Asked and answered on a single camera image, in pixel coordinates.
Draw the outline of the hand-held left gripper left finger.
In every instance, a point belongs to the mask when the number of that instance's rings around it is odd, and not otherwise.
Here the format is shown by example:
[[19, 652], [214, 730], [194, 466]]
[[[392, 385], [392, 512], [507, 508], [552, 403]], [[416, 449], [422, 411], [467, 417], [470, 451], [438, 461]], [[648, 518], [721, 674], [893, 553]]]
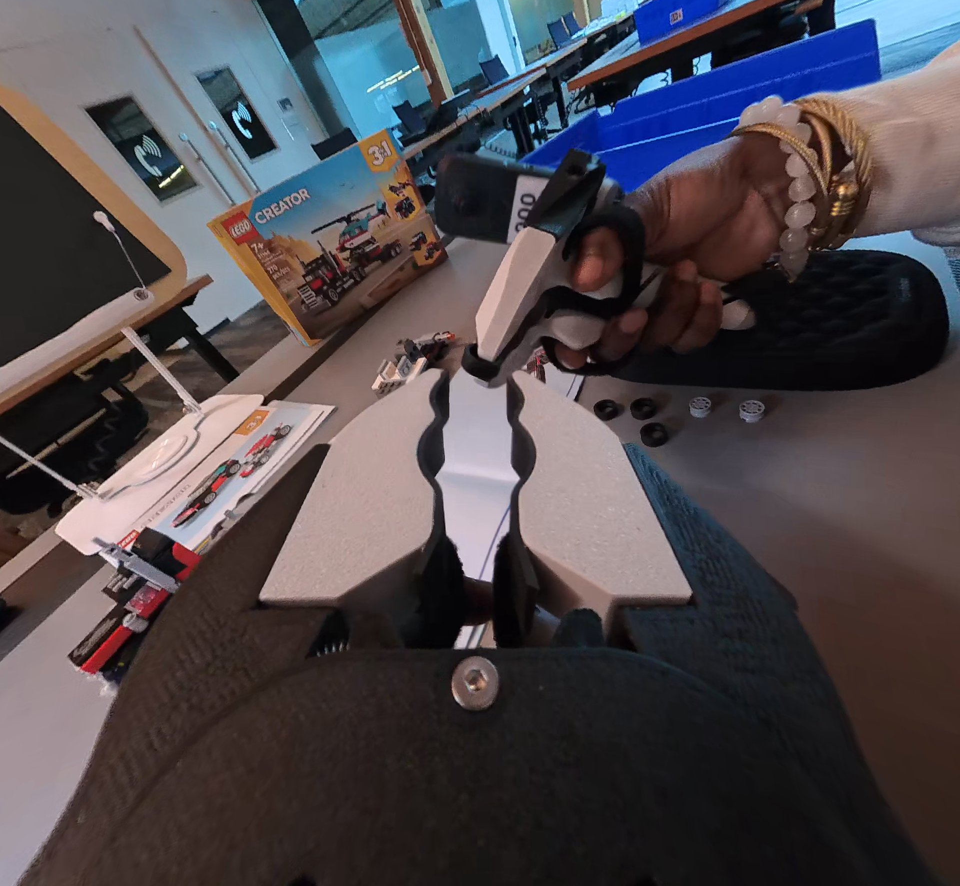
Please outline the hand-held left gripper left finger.
[[428, 369], [346, 425], [329, 444], [259, 603], [380, 615], [406, 646], [453, 647], [467, 609], [437, 481], [449, 417], [450, 375]]

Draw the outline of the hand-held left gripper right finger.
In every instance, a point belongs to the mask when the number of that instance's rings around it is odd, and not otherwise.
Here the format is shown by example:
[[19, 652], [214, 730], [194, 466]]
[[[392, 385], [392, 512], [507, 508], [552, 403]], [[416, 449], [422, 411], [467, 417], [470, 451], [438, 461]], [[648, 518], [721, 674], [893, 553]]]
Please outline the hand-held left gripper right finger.
[[493, 572], [499, 648], [533, 641], [538, 609], [590, 610], [606, 636], [623, 608], [690, 604], [693, 591], [623, 444], [526, 372], [507, 382], [518, 480]]

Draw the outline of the person's right forearm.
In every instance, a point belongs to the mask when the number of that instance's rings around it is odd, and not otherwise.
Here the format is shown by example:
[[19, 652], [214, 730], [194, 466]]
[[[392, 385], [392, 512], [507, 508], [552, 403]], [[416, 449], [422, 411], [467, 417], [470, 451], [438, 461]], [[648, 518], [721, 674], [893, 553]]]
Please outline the person's right forearm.
[[959, 244], [959, 44], [909, 75], [825, 93], [865, 133], [870, 200], [855, 235]]

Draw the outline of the lego booklet with car cover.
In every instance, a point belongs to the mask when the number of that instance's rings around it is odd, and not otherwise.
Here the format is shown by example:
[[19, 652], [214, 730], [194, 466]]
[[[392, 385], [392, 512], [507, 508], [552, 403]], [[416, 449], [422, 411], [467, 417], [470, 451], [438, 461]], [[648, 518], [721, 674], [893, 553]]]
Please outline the lego booklet with car cover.
[[[203, 433], [198, 451], [155, 481], [105, 503], [80, 501], [59, 520], [54, 532], [87, 556], [100, 554], [93, 536], [120, 545], [145, 528], [201, 553], [237, 515], [241, 504], [255, 496], [335, 412], [336, 407], [327, 404], [263, 403], [229, 436]], [[172, 427], [127, 463], [144, 450], [152, 451]], [[124, 465], [102, 485], [118, 485]]]

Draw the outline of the open lego instruction booklet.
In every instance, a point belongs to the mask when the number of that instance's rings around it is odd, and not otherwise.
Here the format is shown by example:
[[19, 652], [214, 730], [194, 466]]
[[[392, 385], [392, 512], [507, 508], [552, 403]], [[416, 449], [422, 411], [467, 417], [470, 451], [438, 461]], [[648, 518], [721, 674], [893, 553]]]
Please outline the open lego instruction booklet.
[[449, 419], [443, 428], [445, 458], [437, 482], [442, 493], [445, 528], [473, 586], [491, 583], [499, 541], [509, 533], [511, 497], [516, 485], [531, 516], [521, 525], [521, 540], [538, 554], [546, 540], [556, 539], [563, 555], [572, 557], [574, 543], [595, 531], [587, 487], [594, 478], [578, 480], [590, 471], [591, 435], [600, 429], [584, 407], [577, 405], [583, 378], [546, 366], [546, 383], [518, 373], [528, 411], [522, 432], [534, 436], [535, 469], [522, 483], [512, 462], [513, 428], [508, 417], [506, 386], [487, 388], [465, 368], [449, 386]]

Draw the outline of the partly built lego model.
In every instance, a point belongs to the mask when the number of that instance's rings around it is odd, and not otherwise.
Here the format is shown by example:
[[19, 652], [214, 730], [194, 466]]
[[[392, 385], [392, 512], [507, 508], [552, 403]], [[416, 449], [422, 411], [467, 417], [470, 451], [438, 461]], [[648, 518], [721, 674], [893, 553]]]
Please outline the partly built lego model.
[[456, 335], [449, 331], [399, 340], [390, 357], [379, 366], [371, 385], [373, 394], [382, 398], [435, 367], [456, 340]]

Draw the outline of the pile of lego bricks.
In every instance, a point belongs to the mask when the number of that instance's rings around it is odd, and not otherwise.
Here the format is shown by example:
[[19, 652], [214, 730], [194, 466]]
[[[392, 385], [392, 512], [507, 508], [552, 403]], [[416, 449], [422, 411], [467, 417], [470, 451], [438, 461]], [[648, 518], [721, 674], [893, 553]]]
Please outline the pile of lego bricks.
[[117, 684], [174, 594], [151, 583], [130, 562], [141, 560], [179, 586], [196, 571], [202, 555], [163, 532], [145, 528], [122, 540], [109, 558], [114, 574], [102, 592], [112, 608], [68, 653], [68, 660], [89, 676]]

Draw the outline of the grey lego lattice piece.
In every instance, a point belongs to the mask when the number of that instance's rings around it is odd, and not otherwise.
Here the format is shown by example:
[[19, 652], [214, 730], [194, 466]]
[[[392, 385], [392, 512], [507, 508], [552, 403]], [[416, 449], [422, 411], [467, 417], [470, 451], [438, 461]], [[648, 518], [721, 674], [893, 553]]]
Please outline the grey lego lattice piece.
[[114, 568], [124, 568], [131, 574], [145, 580], [150, 586], [170, 594], [174, 594], [180, 588], [181, 584], [174, 577], [119, 545], [108, 543], [98, 536], [93, 536], [92, 542], [99, 548], [100, 555], [104, 560]]

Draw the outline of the person's right hand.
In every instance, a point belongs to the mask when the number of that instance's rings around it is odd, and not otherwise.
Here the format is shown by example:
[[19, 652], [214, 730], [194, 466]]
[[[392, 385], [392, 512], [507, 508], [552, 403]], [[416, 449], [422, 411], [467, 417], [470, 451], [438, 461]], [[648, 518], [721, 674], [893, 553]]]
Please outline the person's right hand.
[[556, 346], [562, 367], [613, 363], [635, 349], [688, 354], [720, 332], [717, 284], [763, 268], [788, 207], [786, 154], [775, 137], [727, 138], [678, 160], [625, 196], [643, 225], [645, 259], [664, 269], [655, 302], [609, 321], [590, 349]]

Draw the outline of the phone icon door window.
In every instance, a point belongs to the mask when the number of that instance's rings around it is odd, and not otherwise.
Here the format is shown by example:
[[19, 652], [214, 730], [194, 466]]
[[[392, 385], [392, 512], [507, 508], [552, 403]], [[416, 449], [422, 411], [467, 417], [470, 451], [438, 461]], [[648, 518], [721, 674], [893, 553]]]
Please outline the phone icon door window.
[[248, 159], [257, 160], [277, 150], [273, 136], [230, 67], [211, 69], [195, 77]]
[[84, 111], [158, 202], [168, 202], [198, 187], [134, 97], [96, 103]]

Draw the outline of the small blue plastic bin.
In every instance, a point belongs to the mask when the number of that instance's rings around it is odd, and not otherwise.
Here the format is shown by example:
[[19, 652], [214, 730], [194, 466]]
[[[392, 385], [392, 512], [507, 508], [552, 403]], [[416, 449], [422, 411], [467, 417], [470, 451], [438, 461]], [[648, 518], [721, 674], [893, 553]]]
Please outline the small blue plastic bin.
[[688, 28], [730, 0], [645, 0], [633, 14], [637, 41], [646, 46]]

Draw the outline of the wooden desk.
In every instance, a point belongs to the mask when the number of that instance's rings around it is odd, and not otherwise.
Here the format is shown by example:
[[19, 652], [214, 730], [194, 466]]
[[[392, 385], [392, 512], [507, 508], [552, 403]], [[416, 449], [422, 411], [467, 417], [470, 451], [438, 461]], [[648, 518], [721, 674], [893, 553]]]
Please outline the wooden desk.
[[238, 369], [220, 352], [209, 337], [200, 332], [197, 324], [187, 314], [187, 308], [193, 304], [200, 292], [210, 285], [212, 285], [212, 278], [209, 275], [202, 275], [188, 279], [180, 289], [174, 292], [170, 292], [167, 288], [157, 288], [148, 308], [133, 315], [123, 324], [107, 323], [93, 332], [90, 328], [85, 328], [83, 332], [78, 333], [74, 338], [68, 338], [67, 341], [58, 338], [57, 342], [62, 348], [61, 353], [53, 359], [38, 364], [19, 383], [2, 386], [1, 412], [8, 412], [51, 387], [64, 376], [102, 358], [125, 340], [123, 327], [128, 327], [143, 337], [149, 334], [151, 327], [167, 319], [173, 322], [170, 329], [173, 331], [174, 342], [184, 340], [222, 379], [227, 382], [235, 380], [239, 376]]

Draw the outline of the black mesh wrist rest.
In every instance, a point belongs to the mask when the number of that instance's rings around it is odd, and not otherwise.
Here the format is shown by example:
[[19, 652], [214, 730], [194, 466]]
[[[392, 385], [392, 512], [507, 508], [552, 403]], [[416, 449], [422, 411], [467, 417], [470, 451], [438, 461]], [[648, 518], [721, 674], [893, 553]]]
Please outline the black mesh wrist rest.
[[819, 253], [793, 283], [778, 271], [763, 271], [734, 281], [727, 291], [754, 312], [752, 327], [723, 330], [684, 355], [636, 351], [606, 368], [606, 375], [700, 388], [882, 388], [935, 367], [950, 338], [939, 280], [896, 253]]

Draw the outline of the white gooseneck microphone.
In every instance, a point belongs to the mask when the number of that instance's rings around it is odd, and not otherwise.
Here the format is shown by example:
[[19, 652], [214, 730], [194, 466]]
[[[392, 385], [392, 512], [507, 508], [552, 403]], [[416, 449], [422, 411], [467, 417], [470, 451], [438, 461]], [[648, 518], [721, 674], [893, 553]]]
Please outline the white gooseneck microphone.
[[93, 220], [100, 225], [105, 231], [109, 232], [113, 237], [115, 243], [121, 250], [126, 263], [128, 264], [130, 270], [132, 271], [135, 279], [137, 280], [138, 288], [133, 290], [134, 299], [141, 305], [148, 305], [154, 301], [154, 295], [151, 290], [148, 288], [147, 283], [138, 269], [137, 264], [135, 263], [133, 257], [129, 253], [126, 244], [124, 244], [119, 233], [117, 232], [116, 227], [114, 226], [113, 221], [107, 215], [106, 212], [97, 210], [92, 214]]

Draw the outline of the gold bangle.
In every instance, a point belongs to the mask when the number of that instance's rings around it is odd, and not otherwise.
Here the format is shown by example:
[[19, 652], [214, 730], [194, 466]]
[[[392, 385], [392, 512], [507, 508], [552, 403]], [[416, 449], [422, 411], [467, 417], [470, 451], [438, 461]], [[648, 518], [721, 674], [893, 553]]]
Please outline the gold bangle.
[[809, 247], [834, 251], [855, 235], [870, 204], [874, 163], [868, 135], [834, 100], [808, 98], [795, 104], [800, 122], [811, 128], [815, 213]]

